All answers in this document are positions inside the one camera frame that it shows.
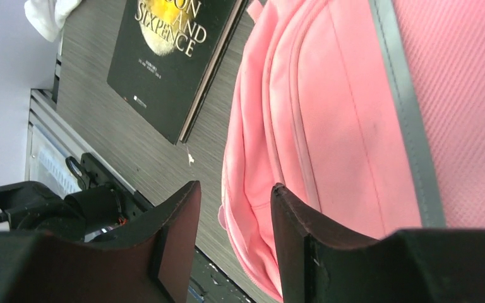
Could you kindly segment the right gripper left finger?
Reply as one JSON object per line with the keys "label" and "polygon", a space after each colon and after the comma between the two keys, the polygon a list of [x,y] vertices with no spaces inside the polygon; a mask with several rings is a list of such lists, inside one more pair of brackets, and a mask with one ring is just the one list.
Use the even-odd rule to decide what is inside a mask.
{"label": "right gripper left finger", "polygon": [[0,302],[125,302],[116,253],[45,232],[0,232]]}

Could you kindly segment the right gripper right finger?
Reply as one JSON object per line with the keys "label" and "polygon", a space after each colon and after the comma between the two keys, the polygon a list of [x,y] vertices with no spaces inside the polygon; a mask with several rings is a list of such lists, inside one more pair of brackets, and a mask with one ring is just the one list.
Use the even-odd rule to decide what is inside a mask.
{"label": "right gripper right finger", "polygon": [[404,229],[362,235],[271,193],[285,302],[485,302],[485,229]]}

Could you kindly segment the pink student backpack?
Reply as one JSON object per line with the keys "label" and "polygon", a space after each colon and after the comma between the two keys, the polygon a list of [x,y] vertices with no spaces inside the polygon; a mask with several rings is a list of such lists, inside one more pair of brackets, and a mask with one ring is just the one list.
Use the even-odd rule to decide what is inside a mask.
{"label": "pink student backpack", "polygon": [[485,1],[253,1],[219,221],[247,276],[283,300],[282,184],[376,240],[485,229]]}

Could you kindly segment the black book gold cover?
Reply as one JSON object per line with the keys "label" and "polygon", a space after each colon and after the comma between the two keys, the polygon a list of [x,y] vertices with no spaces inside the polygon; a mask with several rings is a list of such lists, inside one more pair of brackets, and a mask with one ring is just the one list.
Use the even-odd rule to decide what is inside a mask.
{"label": "black book gold cover", "polygon": [[185,142],[246,1],[128,1],[107,84],[172,144]]}

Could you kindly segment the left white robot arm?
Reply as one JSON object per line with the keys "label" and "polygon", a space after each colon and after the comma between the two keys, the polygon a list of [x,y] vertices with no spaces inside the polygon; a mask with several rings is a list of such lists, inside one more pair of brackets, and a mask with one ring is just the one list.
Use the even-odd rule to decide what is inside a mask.
{"label": "left white robot arm", "polygon": [[0,186],[0,223],[10,230],[49,232],[86,242],[87,236],[127,222],[122,198],[109,186],[98,186],[64,198],[38,181]]}

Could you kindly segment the white cloth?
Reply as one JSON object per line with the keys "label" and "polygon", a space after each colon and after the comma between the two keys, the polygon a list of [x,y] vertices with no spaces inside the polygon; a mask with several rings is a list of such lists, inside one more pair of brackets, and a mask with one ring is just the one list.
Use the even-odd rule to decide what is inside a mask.
{"label": "white cloth", "polygon": [[27,0],[25,16],[47,41],[54,42],[61,33],[67,17],[82,0]]}

